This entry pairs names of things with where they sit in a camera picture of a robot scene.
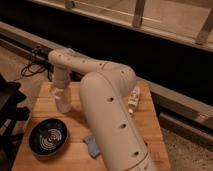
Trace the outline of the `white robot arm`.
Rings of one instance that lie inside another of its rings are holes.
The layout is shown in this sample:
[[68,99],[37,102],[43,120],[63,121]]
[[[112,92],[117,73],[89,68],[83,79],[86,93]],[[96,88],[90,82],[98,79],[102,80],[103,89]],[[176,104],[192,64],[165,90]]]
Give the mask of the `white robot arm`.
[[53,85],[65,89],[72,71],[82,73],[79,95],[87,123],[108,171],[159,171],[123,98],[136,84],[125,64],[84,58],[69,48],[48,54]]

